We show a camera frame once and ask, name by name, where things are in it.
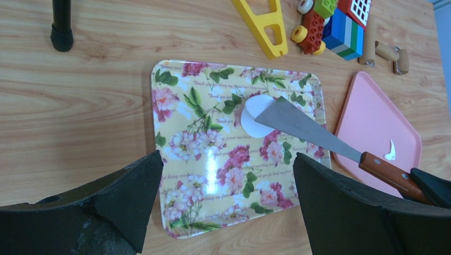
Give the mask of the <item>wooden dough roller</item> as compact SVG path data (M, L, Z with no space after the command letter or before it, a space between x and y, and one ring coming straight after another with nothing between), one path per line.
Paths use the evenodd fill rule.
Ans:
M373 16L369 16L364 31L363 55L358 58L358 63L364 66L375 67L375 56L378 55L393 63L393 72L396 75L407 74L410 70L410 62L406 49L390 47L376 40L376 23Z

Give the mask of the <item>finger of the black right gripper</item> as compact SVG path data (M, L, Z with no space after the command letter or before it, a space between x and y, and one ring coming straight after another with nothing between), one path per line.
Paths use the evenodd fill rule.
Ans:
M402 176L406 180L413 181L436 206L450 209L450 181L418 168L412 168L409 174Z

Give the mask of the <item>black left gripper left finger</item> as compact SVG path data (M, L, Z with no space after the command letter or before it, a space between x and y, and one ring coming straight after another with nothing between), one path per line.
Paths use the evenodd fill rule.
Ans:
M37 203L1 207L1 254L137 254L163 172L159 151Z

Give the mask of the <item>pink rectangular tray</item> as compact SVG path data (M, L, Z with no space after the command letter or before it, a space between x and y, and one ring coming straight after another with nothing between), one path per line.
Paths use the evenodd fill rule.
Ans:
M360 71L352 79L335 135L356 150L383 160L392 139L396 160L385 161L406 172L420 165L419 133L366 72Z

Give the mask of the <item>white dough ball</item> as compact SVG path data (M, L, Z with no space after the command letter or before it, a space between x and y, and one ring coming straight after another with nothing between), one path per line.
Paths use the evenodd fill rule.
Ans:
M245 113L250 117L251 120L255 120L260 116L273 102L275 99L268 95L257 95L252 96L245 103Z

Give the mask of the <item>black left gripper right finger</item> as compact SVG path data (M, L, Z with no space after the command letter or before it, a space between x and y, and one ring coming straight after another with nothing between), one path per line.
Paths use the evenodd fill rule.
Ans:
M450 254L450 209L394 197L302 153L293 171L313 254Z

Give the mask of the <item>metal dough scraper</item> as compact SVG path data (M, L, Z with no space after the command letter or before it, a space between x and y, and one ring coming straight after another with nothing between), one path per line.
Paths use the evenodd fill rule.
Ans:
M369 152L360 152L294 106L284 97L271 103L255 122L344 156L360 169L395 188L404 198L426 205L438 204L429 199L409 173Z

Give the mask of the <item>small curved dough scrap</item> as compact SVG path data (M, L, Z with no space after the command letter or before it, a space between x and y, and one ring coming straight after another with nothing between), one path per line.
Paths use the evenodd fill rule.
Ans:
M390 139L390 149L389 152L383 156L387 161L396 160L396 147L392 139Z

